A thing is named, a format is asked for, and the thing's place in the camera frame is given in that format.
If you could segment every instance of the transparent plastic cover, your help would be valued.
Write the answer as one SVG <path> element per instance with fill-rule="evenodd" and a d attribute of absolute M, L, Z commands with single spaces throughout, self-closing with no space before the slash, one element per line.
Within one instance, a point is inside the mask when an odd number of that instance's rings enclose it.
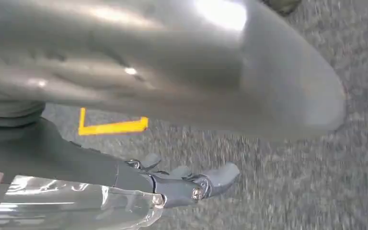
<path fill-rule="evenodd" d="M 0 197 L 0 229 L 137 230 L 161 217 L 158 194 L 16 176 Z"/>

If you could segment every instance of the robotic hand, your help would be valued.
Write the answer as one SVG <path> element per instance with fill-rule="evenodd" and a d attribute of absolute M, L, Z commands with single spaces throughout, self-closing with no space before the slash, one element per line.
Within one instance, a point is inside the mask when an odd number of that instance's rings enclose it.
<path fill-rule="evenodd" d="M 179 166 L 170 173 L 150 172 L 161 161 L 156 154 L 149 154 L 143 161 L 129 160 L 133 168 L 145 171 L 154 182 L 154 192 L 162 194 L 164 207 L 177 207 L 197 203 L 201 199 L 227 191 L 240 174 L 238 167 L 227 163 L 217 170 L 193 175 L 187 166 Z"/>

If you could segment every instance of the yellow tape marking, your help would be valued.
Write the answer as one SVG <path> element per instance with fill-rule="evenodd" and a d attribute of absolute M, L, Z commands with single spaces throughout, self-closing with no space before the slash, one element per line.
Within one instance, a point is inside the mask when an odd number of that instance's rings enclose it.
<path fill-rule="evenodd" d="M 97 126 L 85 126 L 85 108 L 80 111 L 80 125 L 78 134 L 80 136 L 99 135 L 99 134 L 116 134 L 116 133 L 134 133 L 143 132 L 148 128 L 149 119 L 142 117 L 137 121 L 125 121 Z"/>

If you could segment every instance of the screw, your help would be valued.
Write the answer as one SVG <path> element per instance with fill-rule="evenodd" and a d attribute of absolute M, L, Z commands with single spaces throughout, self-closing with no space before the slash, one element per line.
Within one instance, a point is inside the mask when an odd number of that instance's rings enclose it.
<path fill-rule="evenodd" d="M 202 190 L 201 188 L 195 188 L 193 189 L 193 196 L 192 198 L 194 200 L 200 200 L 202 198 Z"/>
<path fill-rule="evenodd" d="M 164 203 L 163 198 L 159 195 L 153 196 L 153 199 L 151 201 L 156 206 L 161 206 Z"/>

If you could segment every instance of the gray carpet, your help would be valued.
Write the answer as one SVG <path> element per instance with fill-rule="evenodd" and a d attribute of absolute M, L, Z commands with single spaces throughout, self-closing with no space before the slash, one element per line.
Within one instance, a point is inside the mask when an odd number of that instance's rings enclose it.
<path fill-rule="evenodd" d="M 347 88 L 347 122 L 334 134 L 268 143 L 151 120 L 142 134 L 78 137 L 78 108 L 49 105 L 63 136 L 121 157 L 162 155 L 162 169 L 195 171 L 233 161 L 242 176 L 226 196 L 168 210 L 151 230 L 368 229 L 368 0 L 303 0 L 290 21 Z M 89 122 L 124 115 L 90 111 Z"/>

